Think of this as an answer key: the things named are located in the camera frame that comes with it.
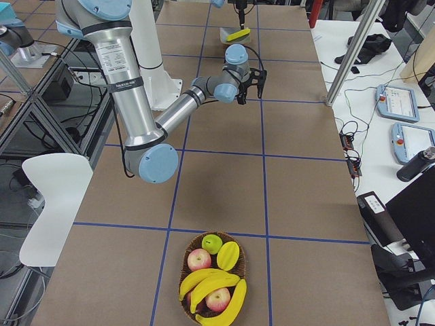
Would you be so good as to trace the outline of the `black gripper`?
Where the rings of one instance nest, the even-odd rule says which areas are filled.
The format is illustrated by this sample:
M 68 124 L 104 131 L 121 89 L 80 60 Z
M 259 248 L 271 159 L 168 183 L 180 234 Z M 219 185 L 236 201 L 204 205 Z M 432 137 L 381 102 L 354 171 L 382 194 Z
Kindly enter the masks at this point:
M 247 79 L 239 84 L 239 93 L 237 94 L 237 103 L 239 105 L 246 104 L 247 91 L 251 86 L 257 87 L 258 98 L 262 98 L 264 85 L 266 83 L 267 70 L 251 68 Z
M 228 0 L 232 4 L 234 11 L 239 14 L 239 26 L 241 30 L 245 28 L 245 14 L 250 13 L 255 6 L 255 0 Z

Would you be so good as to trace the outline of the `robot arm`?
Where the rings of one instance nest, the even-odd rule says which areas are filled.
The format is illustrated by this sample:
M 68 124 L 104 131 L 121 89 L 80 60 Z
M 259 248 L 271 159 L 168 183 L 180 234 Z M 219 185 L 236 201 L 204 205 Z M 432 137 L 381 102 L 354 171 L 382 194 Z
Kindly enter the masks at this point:
M 210 4 L 216 8 L 221 8 L 225 2 L 225 0 L 210 0 Z M 233 9 L 238 16 L 240 29 L 244 30 L 245 17 L 253 10 L 254 6 L 257 4 L 257 1 L 235 0 L 228 2 L 233 5 Z
M 163 68 L 149 1 L 57 1 L 60 33 L 95 48 L 126 130 L 126 170 L 148 183 L 169 180 L 178 167 L 168 135 L 208 98 L 245 104 L 250 86 L 263 90 L 267 72 L 250 67 L 251 48 L 229 46 L 222 72 L 198 77 L 181 90 Z

